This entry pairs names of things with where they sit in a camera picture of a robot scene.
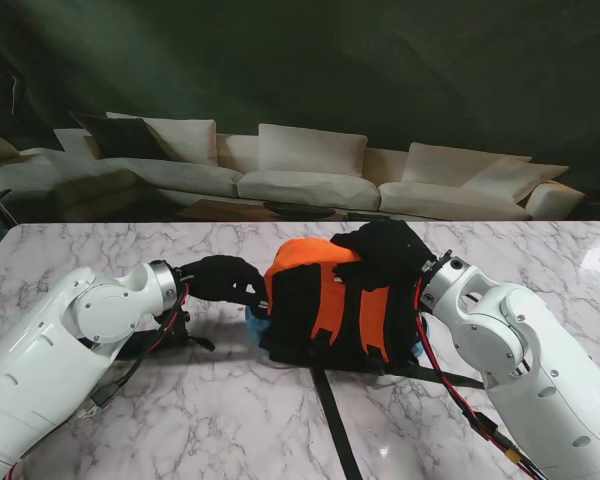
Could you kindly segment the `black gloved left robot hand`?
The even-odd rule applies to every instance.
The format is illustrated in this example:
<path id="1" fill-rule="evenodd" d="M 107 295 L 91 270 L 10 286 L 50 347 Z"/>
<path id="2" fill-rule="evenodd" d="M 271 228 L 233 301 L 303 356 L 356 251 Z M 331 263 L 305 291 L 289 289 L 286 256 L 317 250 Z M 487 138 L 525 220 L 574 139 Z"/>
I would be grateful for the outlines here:
<path id="1" fill-rule="evenodd" d="M 252 310 L 268 302 L 264 278 L 240 257 L 212 255 L 177 269 L 190 296 L 206 301 L 225 301 Z"/>

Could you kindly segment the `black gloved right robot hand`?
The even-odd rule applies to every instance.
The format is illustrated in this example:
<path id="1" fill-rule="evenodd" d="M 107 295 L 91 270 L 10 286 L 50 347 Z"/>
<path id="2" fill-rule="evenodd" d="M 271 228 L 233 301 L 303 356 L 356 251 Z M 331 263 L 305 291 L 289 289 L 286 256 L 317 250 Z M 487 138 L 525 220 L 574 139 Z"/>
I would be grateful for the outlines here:
<path id="1" fill-rule="evenodd" d="M 429 247 L 401 220 L 372 221 L 334 235 L 331 242 L 358 257 L 338 264 L 333 269 L 335 277 L 365 291 L 392 287 L 412 293 L 423 267 L 436 261 Z"/>

